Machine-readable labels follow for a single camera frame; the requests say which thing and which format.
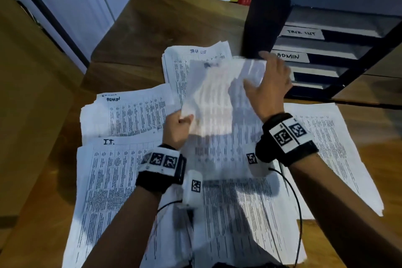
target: wooden desk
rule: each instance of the wooden desk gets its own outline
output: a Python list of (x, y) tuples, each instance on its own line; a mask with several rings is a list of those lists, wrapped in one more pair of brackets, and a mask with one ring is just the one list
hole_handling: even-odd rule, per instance
[[(242, 15), (244, 7), (213, 0), (130, 2), (94, 52), (94, 62), (0, 255), (1, 268), (61, 266), (76, 197), (80, 109), (92, 103), (96, 93), (162, 83), (160, 58), (168, 46), (229, 40), (237, 54)], [(340, 110), (383, 198), (384, 221), (402, 235), (402, 112), (348, 105), (340, 105)], [(308, 260), (300, 267), (343, 267), (314, 221), (305, 223), (303, 240)]]

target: paper label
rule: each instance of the paper label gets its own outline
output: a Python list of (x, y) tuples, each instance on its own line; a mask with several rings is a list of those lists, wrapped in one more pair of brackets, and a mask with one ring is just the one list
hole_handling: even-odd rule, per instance
[(293, 36), (293, 37), (304, 37), (313, 38), (318, 40), (324, 40), (324, 35), (319, 29), (302, 28), (294, 26), (283, 26), (281, 34), (279, 36)]
[(284, 61), (310, 62), (307, 53), (281, 50), (271, 50), (271, 53), (275, 53), (279, 58), (283, 59)]

